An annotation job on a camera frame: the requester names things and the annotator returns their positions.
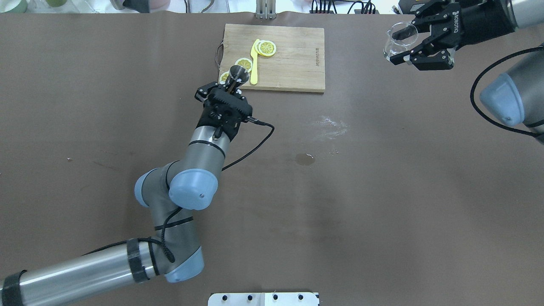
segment robotic arm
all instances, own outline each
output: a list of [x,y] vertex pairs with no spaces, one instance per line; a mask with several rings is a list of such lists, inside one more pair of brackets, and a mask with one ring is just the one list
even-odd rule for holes
[[130,239],[51,267],[12,274],[0,280],[0,306],[61,305],[160,274],[171,283],[199,274],[204,261],[192,210],[205,209],[212,201],[240,124],[268,125],[251,116],[252,107],[238,90],[248,79],[243,67],[233,66],[224,85],[200,87],[195,98],[204,110],[184,160],[153,169],[135,184],[138,202],[151,210],[156,237]]
[[[431,0],[415,15],[411,26],[390,33],[392,45],[405,50],[386,48],[386,59],[419,70],[447,70],[453,68],[454,53],[463,46],[544,22],[544,1]],[[429,37],[414,46],[415,39],[410,39],[426,32]]]

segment yellow knife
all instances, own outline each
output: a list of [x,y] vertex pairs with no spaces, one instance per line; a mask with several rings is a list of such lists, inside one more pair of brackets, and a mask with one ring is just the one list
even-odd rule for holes
[[251,67],[251,77],[249,78],[249,82],[253,85],[257,84],[257,57],[259,54],[255,50],[255,46],[259,43],[260,39],[256,39],[253,43],[253,46],[251,46],[251,59],[253,60],[253,66]]

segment transparent glass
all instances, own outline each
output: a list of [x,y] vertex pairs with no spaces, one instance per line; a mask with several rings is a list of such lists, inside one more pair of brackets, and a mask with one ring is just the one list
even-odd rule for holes
[[395,23],[387,31],[384,56],[390,57],[412,49],[418,37],[417,28],[408,22]]

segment white metal plate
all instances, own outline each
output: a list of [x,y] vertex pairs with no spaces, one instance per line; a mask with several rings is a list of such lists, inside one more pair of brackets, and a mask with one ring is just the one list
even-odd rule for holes
[[208,299],[208,306],[319,306],[319,293],[214,293]]

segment wooden cutting board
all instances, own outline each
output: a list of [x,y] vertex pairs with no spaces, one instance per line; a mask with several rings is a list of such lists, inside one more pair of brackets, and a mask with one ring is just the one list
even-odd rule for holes
[[325,91],[325,30],[276,26],[225,25],[220,72],[228,71],[239,58],[249,58],[256,39],[270,40],[277,51],[257,60],[258,83],[242,89]]

